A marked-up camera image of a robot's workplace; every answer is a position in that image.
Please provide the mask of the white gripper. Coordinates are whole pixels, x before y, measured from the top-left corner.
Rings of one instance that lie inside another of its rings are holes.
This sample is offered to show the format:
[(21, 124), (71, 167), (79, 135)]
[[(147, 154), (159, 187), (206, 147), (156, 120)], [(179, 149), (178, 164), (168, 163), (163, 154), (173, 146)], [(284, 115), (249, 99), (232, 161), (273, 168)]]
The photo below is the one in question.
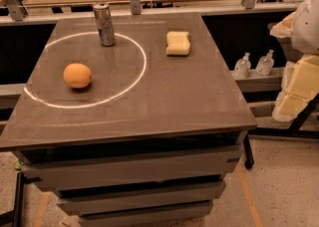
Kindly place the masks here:
[(272, 117), (280, 122), (295, 119), (319, 93), (319, 0), (304, 0), (295, 12), (274, 25), (270, 35), (290, 38), (294, 49), (304, 54), (288, 61), (283, 71)]

